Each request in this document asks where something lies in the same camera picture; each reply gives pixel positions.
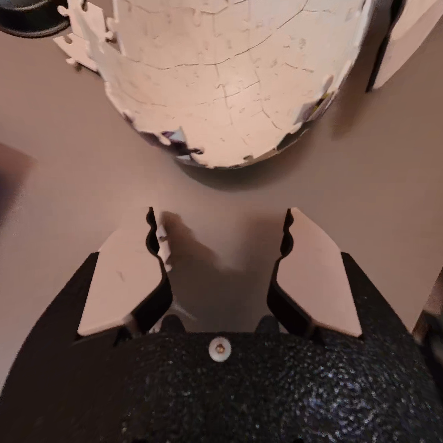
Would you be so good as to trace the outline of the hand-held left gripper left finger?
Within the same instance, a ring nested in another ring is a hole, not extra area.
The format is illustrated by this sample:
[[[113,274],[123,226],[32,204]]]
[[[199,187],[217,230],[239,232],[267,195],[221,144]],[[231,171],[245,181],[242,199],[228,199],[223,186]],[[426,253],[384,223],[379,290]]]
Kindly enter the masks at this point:
[[[128,216],[98,252],[78,326],[82,337],[126,327],[148,333],[168,311],[173,295],[156,238],[152,207]]]

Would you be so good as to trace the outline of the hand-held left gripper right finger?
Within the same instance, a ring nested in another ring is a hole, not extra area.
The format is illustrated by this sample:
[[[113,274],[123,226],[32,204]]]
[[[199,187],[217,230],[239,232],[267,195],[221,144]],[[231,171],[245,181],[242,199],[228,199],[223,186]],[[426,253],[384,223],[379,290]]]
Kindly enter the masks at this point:
[[[291,335],[363,334],[340,248],[296,207],[286,211],[267,306]]]

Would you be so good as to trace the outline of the black round ball stand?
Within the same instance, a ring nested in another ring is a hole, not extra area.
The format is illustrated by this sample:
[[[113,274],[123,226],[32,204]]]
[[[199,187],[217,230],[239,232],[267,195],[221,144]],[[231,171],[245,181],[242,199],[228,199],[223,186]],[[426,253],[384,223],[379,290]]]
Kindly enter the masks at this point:
[[[69,27],[69,18],[58,7],[68,7],[66,0],[2,0],[0,30],[21,38],[43,38]]]

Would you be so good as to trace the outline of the partly built white puzzle ball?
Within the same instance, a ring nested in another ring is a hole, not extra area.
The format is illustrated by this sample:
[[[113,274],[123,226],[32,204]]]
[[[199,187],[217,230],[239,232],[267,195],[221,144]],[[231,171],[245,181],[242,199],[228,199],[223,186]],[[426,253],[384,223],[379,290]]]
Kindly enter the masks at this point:
[[[374,1],[113,1],[101,44],[114,106],[141,133],[179,130],[191,158],[234,168],[277,151],[329,106]]]

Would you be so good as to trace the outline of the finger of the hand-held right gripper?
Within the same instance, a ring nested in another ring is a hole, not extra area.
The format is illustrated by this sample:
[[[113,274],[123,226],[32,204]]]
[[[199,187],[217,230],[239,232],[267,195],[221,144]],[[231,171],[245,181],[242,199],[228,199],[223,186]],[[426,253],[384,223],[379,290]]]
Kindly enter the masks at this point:
[[[377,51],[365,92],[379,89],[407,62],[439,22],[441,0],[394,0],[387,34]]]

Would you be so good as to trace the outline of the single puzzle piece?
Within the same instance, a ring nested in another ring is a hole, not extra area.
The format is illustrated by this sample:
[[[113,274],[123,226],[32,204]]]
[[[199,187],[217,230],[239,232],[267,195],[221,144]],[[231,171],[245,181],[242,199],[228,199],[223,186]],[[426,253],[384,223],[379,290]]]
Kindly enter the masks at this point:
[[[165,271],[169,273],[172,270],[170,263],[171,249],[169,245],[169,238],[163,224],[159,224],[156,229],[156,238],[159,245],[158,257],[162,260]]]

